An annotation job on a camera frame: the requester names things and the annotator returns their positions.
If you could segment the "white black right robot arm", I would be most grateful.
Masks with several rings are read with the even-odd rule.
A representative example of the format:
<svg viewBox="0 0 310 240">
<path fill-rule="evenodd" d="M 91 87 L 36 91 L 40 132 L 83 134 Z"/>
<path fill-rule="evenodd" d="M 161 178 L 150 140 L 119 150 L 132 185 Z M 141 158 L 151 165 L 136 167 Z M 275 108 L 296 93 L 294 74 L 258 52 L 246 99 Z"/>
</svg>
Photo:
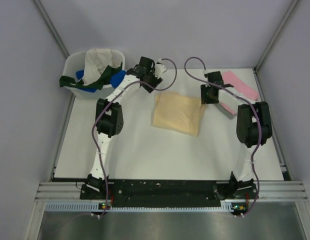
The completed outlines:
<svg viewBox="0 0 310 240">
<path fill-rule="evenodd" d="M 221 104 L 236 115 L 236 136 L 240 148 L 234 169 L 230 173 L 227 186 L 218 185 L 216 197 L 225 200 L 228 197 L 242 198 L 258 195 L 259 185 L 255 169 L 254 156 L 258 148 L 273 135 L 269 105 L 245 96 L 231 83 L 225 83 L 221 72 L 206 72 L 206 84 L 200 86 L 203 105 Z"/>
</svg>

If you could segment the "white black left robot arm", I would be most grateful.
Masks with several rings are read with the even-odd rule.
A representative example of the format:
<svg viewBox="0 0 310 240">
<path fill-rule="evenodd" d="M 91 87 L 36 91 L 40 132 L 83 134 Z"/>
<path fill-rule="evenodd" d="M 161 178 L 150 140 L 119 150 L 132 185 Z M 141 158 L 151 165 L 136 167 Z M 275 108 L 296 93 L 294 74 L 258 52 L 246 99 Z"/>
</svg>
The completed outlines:
<svg viewBox="0 0 310 240">
<path fill-rule="evenodd" d="M 139 88 L 152 93 L 160 90 L 163 74 L 167 71 L 163 60 L 157 62 L 141 57 L 139 64 L 127 70 L 119 85 L 105 98 L 98 99 L 95 110 L 95 122 L 91 135 L 96 146 L 96 155 L 90 173 L 85 182 L 88 189 L 97 198 L 109 193 L 108 154 L 117 135 L 124 127 L 124 103 Z"/>
</svg>

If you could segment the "cream yellow t shirt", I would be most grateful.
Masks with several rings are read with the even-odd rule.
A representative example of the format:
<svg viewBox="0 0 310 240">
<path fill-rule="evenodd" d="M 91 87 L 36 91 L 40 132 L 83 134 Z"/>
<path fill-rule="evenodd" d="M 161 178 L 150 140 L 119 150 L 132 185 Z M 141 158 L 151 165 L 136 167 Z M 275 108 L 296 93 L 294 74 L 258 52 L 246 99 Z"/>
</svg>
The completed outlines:
<svg viewBox="0 0 310 240">
<path fill-rule="evenodd" d="M 155 96 L 151 125 L 197 137 L 205 110 L 198 97 L 164 92 Z"/>
</svg>

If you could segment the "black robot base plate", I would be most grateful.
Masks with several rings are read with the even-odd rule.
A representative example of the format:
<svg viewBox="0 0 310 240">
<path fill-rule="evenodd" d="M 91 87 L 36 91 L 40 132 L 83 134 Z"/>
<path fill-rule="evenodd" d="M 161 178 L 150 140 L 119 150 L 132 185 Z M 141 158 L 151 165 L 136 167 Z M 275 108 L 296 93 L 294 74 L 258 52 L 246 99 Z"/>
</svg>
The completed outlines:
<svg viewBox="0 0 310 240">
<path fill-rule="evenodd" d="M 108 194 L 81 187 L 81 200 L 107 200 L 115 208 L 201 208 L 219 207 L 216 196 L 218 185 L 228 181 L 215 180 L 163 180 L 163 179 L 110 179 Z M 255 197 L 228 197 L 224 200 L 252 200 Z"/>
</svg>

